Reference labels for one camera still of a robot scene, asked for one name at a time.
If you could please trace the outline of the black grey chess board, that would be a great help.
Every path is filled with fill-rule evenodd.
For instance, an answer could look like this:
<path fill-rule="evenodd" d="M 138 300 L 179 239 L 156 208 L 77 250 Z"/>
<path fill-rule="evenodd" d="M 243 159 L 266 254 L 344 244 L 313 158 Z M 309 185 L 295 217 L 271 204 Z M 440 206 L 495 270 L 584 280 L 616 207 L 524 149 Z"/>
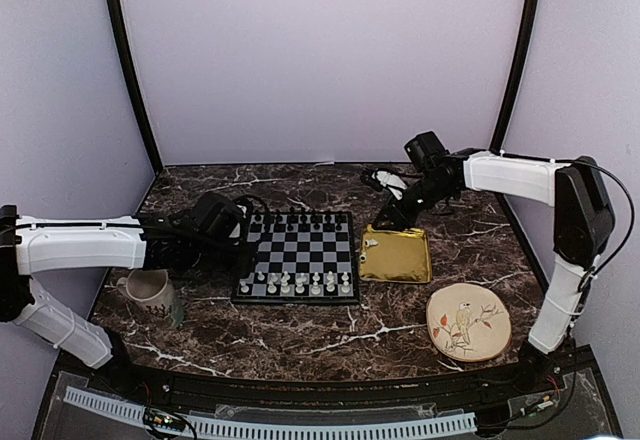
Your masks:
<path fill-rule="evenodd" d="M 257 253 L 250 272 L 234 286 L 231 295 L 234 304 L 351 306 L 359 303 L 357 254 L 350 212 L 256 212 L 251 216 L 248 240 L 257 244 Z M 264 282 L 257 281 L 260 271 L 265 275 Z M 327 281 L 329 271 L 335 274 L 334 281 Z M 284 272 L 290 274 L 288 294 L 281 293 Z M 307 281 L 304 293 L 297 294 L 296 282 L 300 281 L 297 277 L 301 272 L 307 274 Z M 310 291 L 314 272 L 320 274 L 319 295 Z M 349 282 L 341 280 L 343 272 L 349 273 Z M 267 292 L 271 273 L 279 274 L 275 294 Z M 336 285 L 335 295 L 325 294 L 324 285 L 329 282 Z M 241 283 L 249 286 L 247 294 L 240 292 Z M 343 284 L 351 286 L 348 294 L 341 291 Z"/>

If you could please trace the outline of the white chess knight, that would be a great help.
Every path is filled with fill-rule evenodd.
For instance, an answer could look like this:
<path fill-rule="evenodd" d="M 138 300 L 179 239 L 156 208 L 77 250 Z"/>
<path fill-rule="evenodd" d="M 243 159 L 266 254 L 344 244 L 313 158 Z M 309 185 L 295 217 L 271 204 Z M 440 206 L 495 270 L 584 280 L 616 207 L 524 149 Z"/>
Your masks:
<path fill-rule="evenodd" d="M 335 295 L 336 294 L 336 285 L 332 282 L 326 283 L 324 285 L 324 290 L 326 295 Z"/>

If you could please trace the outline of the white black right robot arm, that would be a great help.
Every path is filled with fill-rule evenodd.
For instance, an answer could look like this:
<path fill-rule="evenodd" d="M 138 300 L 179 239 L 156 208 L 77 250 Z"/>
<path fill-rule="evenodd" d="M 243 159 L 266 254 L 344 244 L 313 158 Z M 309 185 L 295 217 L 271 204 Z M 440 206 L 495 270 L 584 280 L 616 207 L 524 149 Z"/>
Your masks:
<path fill-rule="evenodd" d="M 597 162 L 589 156 L 560 160 L 492 149 L 450 151 L 432 131 L 409 140 L 404 151 L 412 175 L 392 168 L 361 174 L 364 184 L 388 194 L 373 222 L 378 229 L 407 230 L 423 212 L 464 191 L 547 207 L 553 266 L 526 345 L 541 354 L 557 350 L 585 308 L 616 223 Z"/>

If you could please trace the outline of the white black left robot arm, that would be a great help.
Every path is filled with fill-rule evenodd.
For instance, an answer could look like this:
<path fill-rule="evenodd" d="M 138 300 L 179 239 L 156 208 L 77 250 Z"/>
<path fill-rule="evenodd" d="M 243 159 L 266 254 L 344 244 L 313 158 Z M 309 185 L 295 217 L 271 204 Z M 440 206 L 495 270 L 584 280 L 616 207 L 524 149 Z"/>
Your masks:
<path fill-rule="evenodd" d="M 120 396 L 141 387 L 120 336 L 92 324 L 55 299 L 34 278 L 44 271 L 122 268 L 185 271 L 236 265 L 255 248 L 248 241 L 253 208 L 215 192 L 177 214 L 104 220 L 44 220 L 1 209 L 1 320 L 23 326 L 94 370 Z"/>

